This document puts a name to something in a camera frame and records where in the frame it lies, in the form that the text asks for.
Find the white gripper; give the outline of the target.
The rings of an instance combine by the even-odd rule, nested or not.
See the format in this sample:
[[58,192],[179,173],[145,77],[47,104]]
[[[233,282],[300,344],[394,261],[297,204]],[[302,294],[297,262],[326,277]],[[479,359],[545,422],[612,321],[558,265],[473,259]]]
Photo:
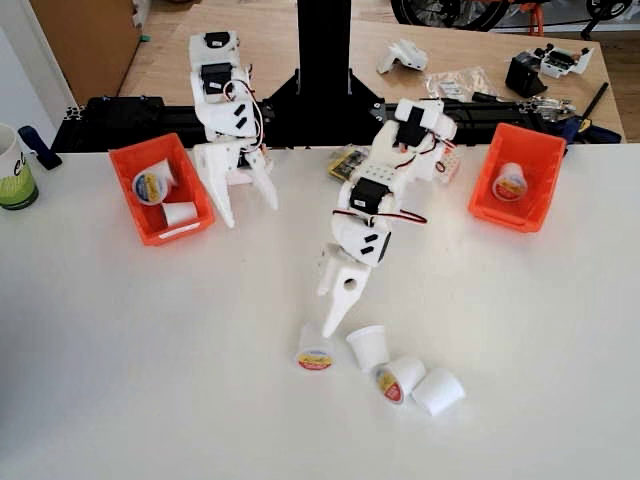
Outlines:
[[[391,217],[395,196],[390,186],[380,181],[359,178],[345,181],[331,213],[331,233],[339,247],[353,261],[369,270],[384,259],[392,236]],[[327,295],[333,285],[336,245],[322,249],[317,295]],[[335,297],[329,301],[322,325],[322,336],[330,338],[355,305],[357,299]]]
[[258,106],[251,88],[251,69],[238,63],[194,63],[192,94],[196,117],[206,141],[193,148],[198,175],[209,178],[208,191],[229,228],[235,227],[226,178],[241,168],[272,209],[279,206],[258,149]]

